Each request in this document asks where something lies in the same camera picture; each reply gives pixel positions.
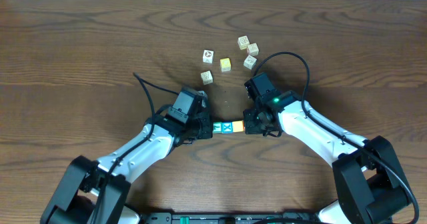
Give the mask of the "green block letter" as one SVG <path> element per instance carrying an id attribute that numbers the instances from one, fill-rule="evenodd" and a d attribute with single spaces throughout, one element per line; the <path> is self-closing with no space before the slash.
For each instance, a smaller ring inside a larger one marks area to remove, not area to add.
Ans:
<path id="1" fill-rule="evenodd" d="M 221 132 L 222 132 L 222 122 L 214 122 L 213 133 L 221 133 Z"/>

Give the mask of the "plain yellow wooden block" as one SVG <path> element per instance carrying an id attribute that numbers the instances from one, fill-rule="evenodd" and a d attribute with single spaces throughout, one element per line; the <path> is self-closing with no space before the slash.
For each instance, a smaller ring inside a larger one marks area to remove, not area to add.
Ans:
<path id="1" fill-rule="evenodd" d="M 241 121 L 233 121 L 232 122 L 232 129 L 234 133 L 237 132 L 244 132 L 245 131 L 245 127 L 244 127 L 244 122 Z"/>

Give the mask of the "blue block letter X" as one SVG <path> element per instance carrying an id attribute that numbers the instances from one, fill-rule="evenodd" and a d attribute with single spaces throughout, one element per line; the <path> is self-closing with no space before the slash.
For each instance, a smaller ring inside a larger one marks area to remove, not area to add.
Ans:
<path id="1" fill-rule="evenodd" d="M 222 122 L 221 123 L 222 133 L 232 133 L 233 132 L 233 123 L 232 122 Z"/>

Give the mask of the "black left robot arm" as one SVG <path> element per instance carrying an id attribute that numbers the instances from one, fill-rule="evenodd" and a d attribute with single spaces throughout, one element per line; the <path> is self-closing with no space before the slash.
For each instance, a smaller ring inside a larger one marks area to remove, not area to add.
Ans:
<path id="1" fill-rule="evenodd" d="M 40 219 L 41 223 L 139 223 L 126 209 L 131 184 L 176 147 L 213 136 L 207 111 L 156 113 L 131 141 L 91 161 L 76 157 L 67 167 Z"/>

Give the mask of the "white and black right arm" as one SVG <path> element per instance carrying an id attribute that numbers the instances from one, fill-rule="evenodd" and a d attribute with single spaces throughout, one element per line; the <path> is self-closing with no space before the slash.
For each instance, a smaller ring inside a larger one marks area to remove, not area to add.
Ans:
<path id="1" fill-rule="evenodd" d="M 249 91 L 254 107 L 244 111 L 247 134 L 285 133 L 307 145 L 331 168 L 337 200 L 317 212 L 319 223 L 386 223 L 411 205 L 420 207 L 397 154 L 387 139 L 355 135 L 325 118 L 293 91 Z"/>

